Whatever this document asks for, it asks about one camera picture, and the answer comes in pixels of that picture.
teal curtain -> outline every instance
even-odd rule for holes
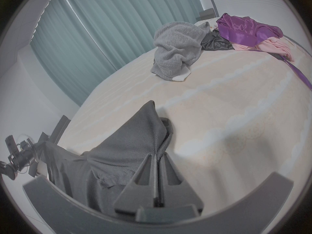
[[[51,0],[31,46],[78,105],[113,72],[154,48],[167,22],[196,22],[199,0]]]

pink fabric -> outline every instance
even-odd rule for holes
[[[267,40],[262,41],[261,43],[259,43],[255,47],[249,47],[249,46],[245,46],[245,45],[241,45],[241,44],[237,44],[237,43],[233,43],[233,42],[231,42],[231,44],[235,50],[240,51],[240,50],[258,49],[258,50],[261,50],[264,52],[276,53],[276,54],[279,54],[281,56],[286,56],[289,58],[289,60],[294,61],[294,57],[291,54],[291,50],[289,49],[287,44],[284,43],[283,41],[281,41],[277,37],[270,37]]]

beige bed sheet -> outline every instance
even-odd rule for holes
[[[312,80],[311,57],[282,40]],[[284,62],[250,51],[203,51],[184,82],[165,81],[150,72],[155,50],[98,85],[59,145],[77,154],[91,150],[154,100],[159,116],[174,126],[167,152],[203,200],[202,215],[243,198],[273,171],[294,181],[267,232],[311,172],[312,92]]]

